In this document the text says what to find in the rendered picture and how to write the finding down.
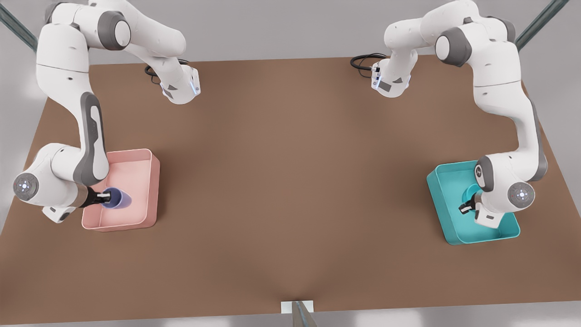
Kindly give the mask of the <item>teal bowl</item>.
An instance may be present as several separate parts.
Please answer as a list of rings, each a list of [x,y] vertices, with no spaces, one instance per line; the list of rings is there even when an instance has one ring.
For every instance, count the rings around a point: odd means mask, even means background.
[[[463,194],[462,194],[462,202],[464,203],[465,201],[467,201],[468,199],[470,199],[471,196],[474,193],[478,193],[479,191],[481,191],[480,186],[477,183],[472,184],[471,186],[469,186],[468,188],[466,188],[465,191],[463,192]]]

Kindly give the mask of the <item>blue cup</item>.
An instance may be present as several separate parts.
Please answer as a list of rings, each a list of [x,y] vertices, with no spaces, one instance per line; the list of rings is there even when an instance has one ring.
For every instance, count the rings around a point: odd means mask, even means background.
[[[102,207],[107,209],[123,209],[132,203],[132,198],[123,190],[118,188],[106,188],[104,191],[111,191],[111,201],[102,203]]]

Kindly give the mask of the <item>teal box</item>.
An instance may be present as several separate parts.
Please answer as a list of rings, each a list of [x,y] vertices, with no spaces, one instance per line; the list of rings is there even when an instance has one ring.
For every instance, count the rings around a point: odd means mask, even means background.
[[[436,166],[427,176],[445,239],[453,246],[516,238],[521,232],[514,213],[504,214],[498,228],[488,228],[475,223],[473,211],[467,214],[459,211],[463,192],[477,183],[476,164],[476,161],[445,163]]]

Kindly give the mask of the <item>pink box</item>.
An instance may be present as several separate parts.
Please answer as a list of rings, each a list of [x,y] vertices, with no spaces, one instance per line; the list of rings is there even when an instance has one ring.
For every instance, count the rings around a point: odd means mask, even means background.
[[[118,188],[131,197],[126,208],[104,208],[100,204],[83,209],[81,224],[87,230],[112,232],[148,228],[155,224],[158,207],[160,162],[149,149],[132,149],[107,153],[109,173],[93,186],[102,192]]]

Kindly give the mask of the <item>silver frame post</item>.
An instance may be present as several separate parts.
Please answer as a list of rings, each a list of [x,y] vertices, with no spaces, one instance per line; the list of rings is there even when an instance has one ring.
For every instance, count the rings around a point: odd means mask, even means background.
[[[292,327],[318,327],[303,302],[292,302]]]
[[[523,32],[516,38],[515,45],[520,52],[570,0],[551,0],[550,3],[529,23]]]
[[[0,4],[0,22],[4,24],[25,45],[37,52],[38,39],[4,5]]]

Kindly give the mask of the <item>white post foot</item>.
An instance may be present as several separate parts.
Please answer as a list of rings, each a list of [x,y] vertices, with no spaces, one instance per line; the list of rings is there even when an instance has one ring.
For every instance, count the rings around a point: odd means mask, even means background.
[[[314,312],[314,302],[312,300],[305,300],[305,301],[290,301],[290,302],[281,302],[281,313],[282,314],[291,314],[292,313],[292,304],[295,302],[302,302],[309,313]]]

